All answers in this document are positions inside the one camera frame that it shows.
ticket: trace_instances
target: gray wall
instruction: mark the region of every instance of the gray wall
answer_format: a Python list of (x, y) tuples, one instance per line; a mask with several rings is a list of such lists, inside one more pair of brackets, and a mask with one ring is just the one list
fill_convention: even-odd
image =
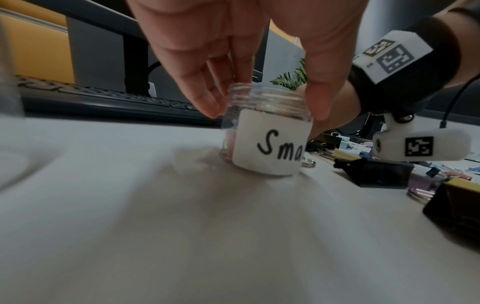
[[(120, 35), (68, 19), (68, 35), (75, 79), (79, 85), (124, 91), (124, 52)], [(305, 55), (298, 46), (270, 31), (263, 68), (263, 85), (284, 72), (293, 72)], [(149, 64), (157, 61), (149, 50)], [(186, 100), (163, 67), (154, 70), (150, 79), (159, 97)]]

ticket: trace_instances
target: transparent container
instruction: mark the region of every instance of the transparent container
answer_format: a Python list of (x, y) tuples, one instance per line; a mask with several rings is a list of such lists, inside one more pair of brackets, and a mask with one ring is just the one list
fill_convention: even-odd
[(0, 188), (18, 179), (29, 167), (24, 123), (10, 50), (0, 23)]
[[(225, 131), (225, 139), (220, 149), (220, 156), (227, 162), (251, 171), (272, 175), (295, 174), (300, 170), (301, 160), (298, 160), (298, 155), (301, 153), (303, 156), (312, 121), (305, 97), (301, 93), (251, 84), (233, 84), (228, 91), (227, 110), (221, 125), (222, 130)], [(265, 132), (270, 134), (270, 142), (265, 142)], [(283, 150), (280, 157), (278, 149), (281, 147), (275, 146), (272, 140), (292, 143), (294, 153)], [(242, 150), (245, 148), (243, 145), (249, 145), (250, 150), (242, 151), (243, 157), (254, 159), (254, 163), (243, 165), (241, 161), (235, 161), (235, 155), (240, 153), (240, 150), (236, 150), (236, 145), (242, 145), (237, 147)], [(257, 151), (260, 149), (258, 145), (264, 148), (260, 153)], [(263, 153), (269, 150), (271, 150), (270, 155)], [(275, 159), (271, 159), (273, 163), (269, 164), (270, 168), (263, 167), (264, 163), (270, 160), (266, 156), (276, 156)], [(290, 170), (276, 171), (276, 167), (283, 166), (282, 163), (276, 162), (279, 158), (294, 161), (294, 168), (291, 164)]]

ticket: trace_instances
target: jar rim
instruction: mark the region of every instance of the jar rim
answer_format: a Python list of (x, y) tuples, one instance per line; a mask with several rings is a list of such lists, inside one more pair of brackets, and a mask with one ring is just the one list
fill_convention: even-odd
[(259, 111), (310, 117), (311, 113), (300, 92), (248, 83), (234, 83), (228, 90), (229, 103)]

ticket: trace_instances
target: hand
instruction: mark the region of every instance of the hand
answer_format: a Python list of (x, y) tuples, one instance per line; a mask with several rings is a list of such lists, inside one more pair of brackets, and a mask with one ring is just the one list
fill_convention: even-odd
[[(304, 92), (307, 85), (297, 89), (298, 92)], [(349, 82), (344, 86), (333, 100), (330, 116), (326, 120), (314, 120), (308, 139), (313, 139), (321, 133), (336, 129), (346, 125), (354, 120), (361, 112), (360, 101), (355, 89)]]
[(225, 111), (230, 84), (252, 81), (254, 56), (271, 17), (300, 37), (310, 83), (306, 100), (313, 116), (323, 120), (347, 78), (368, 0), (128, 2), (165, 69), (209, 117)]

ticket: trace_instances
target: black binder clip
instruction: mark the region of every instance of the black binder clip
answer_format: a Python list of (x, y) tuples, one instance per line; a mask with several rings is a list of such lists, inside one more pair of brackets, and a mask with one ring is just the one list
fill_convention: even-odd
[(415, 166), (362, 158), (354, 161), (337, 159), (333, 167), (343, 169), (359, 187), (405, 189)]

